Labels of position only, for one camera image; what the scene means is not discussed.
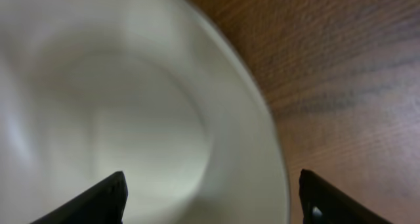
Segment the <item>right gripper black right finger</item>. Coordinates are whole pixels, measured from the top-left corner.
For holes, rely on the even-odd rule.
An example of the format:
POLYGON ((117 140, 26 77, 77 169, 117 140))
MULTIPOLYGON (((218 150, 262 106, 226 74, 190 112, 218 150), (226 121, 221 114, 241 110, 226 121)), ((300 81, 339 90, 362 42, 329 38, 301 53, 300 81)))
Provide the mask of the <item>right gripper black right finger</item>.
POLYGON ((299 198, 304 224, 390 224, 308 169, 299 177, 299 198))

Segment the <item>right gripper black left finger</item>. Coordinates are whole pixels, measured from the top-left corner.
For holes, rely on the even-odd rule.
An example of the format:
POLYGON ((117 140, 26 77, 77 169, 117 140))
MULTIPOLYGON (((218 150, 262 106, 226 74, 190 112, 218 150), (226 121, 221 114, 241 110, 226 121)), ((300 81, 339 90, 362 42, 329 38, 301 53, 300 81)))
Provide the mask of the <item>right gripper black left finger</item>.
POLYGON ((122 224, 127 197, 124 173, 117 171, 32 224, 122 224))

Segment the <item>cream bowl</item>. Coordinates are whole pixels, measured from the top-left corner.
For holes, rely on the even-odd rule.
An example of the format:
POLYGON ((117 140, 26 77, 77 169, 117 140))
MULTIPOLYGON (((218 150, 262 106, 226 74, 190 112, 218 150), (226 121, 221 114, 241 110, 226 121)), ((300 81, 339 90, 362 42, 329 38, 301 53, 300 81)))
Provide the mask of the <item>cream bowl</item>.
POLYGON ((290 220, 269 109, 187 0, 1 0, 1 222, 115 171, 124 223, 290 220))

